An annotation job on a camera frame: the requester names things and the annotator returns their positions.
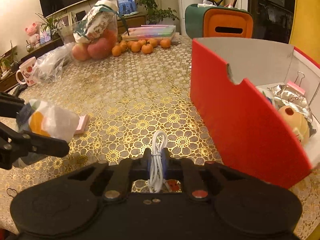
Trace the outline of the white blue tissue pack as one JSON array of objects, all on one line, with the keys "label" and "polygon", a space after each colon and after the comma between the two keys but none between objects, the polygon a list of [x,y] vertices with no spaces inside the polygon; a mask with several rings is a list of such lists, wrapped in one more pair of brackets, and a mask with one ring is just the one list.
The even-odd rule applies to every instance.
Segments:
[{"label": "white blue tissue pack", "polygon": [[71,141],[79,124],[79,116],[46,101],[31,99],[16,116],[17,131]]}]

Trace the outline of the pink pig plush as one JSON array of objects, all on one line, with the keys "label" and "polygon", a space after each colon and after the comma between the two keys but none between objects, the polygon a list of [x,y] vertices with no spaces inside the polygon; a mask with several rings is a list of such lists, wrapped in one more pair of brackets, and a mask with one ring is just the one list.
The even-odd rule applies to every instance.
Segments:
[{"label": "pink pig plush", "polygon": [[34,48],[40,46],[40,31],[39,25],[33,22],[25,28],[25,33],[28,36],[28,44],[31,44]]}]

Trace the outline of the red cardboard box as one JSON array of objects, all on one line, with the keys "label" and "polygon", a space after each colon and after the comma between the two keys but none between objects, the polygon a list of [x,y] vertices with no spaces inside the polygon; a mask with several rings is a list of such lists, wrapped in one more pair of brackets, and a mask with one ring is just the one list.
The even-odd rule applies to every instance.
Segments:
[{"label": "red cardboard box", "polygon": [[319,64],[297,47],[253,38],[193,39],[190,98],[226,166],[284,188],[313,171],[319,135],[303,146],[259,91],[298,76],[318,121]]}]

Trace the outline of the yellow plush toy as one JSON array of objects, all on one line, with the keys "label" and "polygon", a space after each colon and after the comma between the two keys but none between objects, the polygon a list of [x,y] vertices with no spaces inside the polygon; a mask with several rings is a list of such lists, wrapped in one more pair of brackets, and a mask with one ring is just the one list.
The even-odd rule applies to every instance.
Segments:
[{"label": "yellow plush toy", "polygon": [[278,110],[282,118],[291,127],[298,141],[305,145],[310,137],[309,126],[304,115],[298,113],[290,106],[283,106]]}]

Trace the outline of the mandarin orange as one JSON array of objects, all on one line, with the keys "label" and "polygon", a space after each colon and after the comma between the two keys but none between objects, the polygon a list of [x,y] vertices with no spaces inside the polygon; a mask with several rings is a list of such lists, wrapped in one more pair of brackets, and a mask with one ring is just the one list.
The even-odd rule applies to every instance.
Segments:
[{"label": "mandarin orange", "polygon": [[114,57],[118,57],[122,54],[122,49],[121,49],[121,46],[119,45],[116,45],[112,48],[112,55]]},{"label": "mandarin orange", "polygon": [[160,41],[160,45],[162,48],[167,49],[171,47],[171,39],[164,38]]},{"label": "mandarin orange", "polygon": [[141,50],[141,44],[138,42],[138,41],[134,41],[134,42],[132,42],[132,44],[131,44],[131,51],[133,52],[133,53],[138,53],[138,52],[140,52],[140,50]]},{"label": "mandarin orange", "polygon": [[150,43],[146,43],[142,45],[141,51],[143,54],[151,54],[153,52],[153,45]]}]

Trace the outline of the stack of pastel books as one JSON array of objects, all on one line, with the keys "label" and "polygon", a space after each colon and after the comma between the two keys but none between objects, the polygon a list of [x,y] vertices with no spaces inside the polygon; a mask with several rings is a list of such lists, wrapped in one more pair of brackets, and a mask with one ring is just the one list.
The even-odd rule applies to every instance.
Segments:
[{"label": "stack of pastel books", "polygon": [[175,25],[151,24],[129,28],[121,35],[121,38],[124,41],[148,40],[150,38],[161,40],[163,38],[172,39],[175,34]]}]

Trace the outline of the white mug with strawberries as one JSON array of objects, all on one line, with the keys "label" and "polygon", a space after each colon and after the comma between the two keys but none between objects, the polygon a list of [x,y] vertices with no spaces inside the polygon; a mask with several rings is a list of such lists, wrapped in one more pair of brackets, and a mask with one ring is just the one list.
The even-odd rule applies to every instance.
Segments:
[{"label": "white mug with strawberries", "polygon": [[[20,85],[27,85],[31,87],[37,83],[35,77],[33,76],[33,68],[36,63],[36,57],[31,57],[24,61],[20,66],[19,70],[16,72],[16,80]],[[24,81],[20,80],[18,75],[21,74]]]}]

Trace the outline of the pink binder clip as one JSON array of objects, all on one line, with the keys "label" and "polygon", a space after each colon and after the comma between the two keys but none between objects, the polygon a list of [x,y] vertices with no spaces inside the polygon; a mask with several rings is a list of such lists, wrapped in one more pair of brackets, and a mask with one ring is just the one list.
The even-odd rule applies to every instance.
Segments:
[{"label": "pink binder clip", "polygon": [[295,81],[288,81],[286,84],[296,90],[298,93],[305,95],[305,89],[302,88],[302,81],[305,78],[305,74],[300,70],[297,72]]}]

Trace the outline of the silver foil snack packet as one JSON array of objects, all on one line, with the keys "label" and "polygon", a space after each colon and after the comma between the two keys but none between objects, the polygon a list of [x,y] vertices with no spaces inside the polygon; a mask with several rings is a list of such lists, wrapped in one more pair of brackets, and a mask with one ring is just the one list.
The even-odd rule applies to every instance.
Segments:
[{"label": "silver foil snack packet", "polygon": [[298,113],[304,115],[308,125],[313,123],[312,111],[306,97],[288,85],[276,85],[267,88],[272,94],[272,101],[278,111],[283,106],[290,106]]}]

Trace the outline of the large red apple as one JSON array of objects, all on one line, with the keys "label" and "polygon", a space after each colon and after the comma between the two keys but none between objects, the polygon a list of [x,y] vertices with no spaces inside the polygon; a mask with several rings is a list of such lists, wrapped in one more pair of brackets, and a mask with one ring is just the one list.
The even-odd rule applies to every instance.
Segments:
[{"label": "large red apple", "polygon": [[114,42],[104,37],[88,45],[89,56],[94,60],[104,59],[110,56]]}]

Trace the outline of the clear crumpled plastic bag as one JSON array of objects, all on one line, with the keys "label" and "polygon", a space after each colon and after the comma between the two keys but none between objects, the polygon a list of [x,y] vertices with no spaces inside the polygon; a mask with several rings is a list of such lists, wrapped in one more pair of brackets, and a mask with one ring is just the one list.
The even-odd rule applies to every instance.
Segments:
[{"label": "clear crumpled plastic bag", "polygon": [[59,46],[37,58],[32,76],[37,83],[57,82],[61,79],[63,68],[73,61],[72,49],[75,42]]}]

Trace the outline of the green orange tissue box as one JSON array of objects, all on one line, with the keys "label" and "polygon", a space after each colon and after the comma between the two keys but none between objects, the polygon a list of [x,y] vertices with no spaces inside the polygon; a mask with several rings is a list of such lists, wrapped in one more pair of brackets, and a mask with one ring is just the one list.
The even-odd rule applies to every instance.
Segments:
[{"label": "green orange tissue box", "polygon": [[254,22],[245,11],[227,7],[189,5],[185,10],[185,31],[190,38],[252,38]]}]

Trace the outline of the blue picture card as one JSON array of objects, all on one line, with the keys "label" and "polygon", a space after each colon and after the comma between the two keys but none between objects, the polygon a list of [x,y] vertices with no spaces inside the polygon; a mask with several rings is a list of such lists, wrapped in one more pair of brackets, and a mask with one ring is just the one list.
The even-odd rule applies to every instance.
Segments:
[{"label": "blue picture card", "polygon": [[135,0],[117,0],[120,15],[131,15],[137,11]]}]

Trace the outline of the printed cloth bag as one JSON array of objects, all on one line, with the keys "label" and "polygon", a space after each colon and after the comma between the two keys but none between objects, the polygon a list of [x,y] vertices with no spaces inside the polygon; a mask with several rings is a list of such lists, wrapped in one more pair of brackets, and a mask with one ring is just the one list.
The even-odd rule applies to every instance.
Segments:
[{"label": "printed cloth bag", "polygon": [[91,43],[106,29],[117,32],[118,7],[109,0],[99,0],[85,17],[76,24],[73,36],[76,43]]}]

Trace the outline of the green potted plant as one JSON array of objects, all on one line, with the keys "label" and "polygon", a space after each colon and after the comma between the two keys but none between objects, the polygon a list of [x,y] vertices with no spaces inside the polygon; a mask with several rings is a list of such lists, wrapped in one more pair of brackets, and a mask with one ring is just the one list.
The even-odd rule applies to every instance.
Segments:
[{"label": "green potted plant", "polygon": [[136,4],[144,8],[146,12],[146,21],[148,24],[158,24],[168,18],[173,21],[179,20],[175,9],[162,8],[162,0],[136,0]]}]

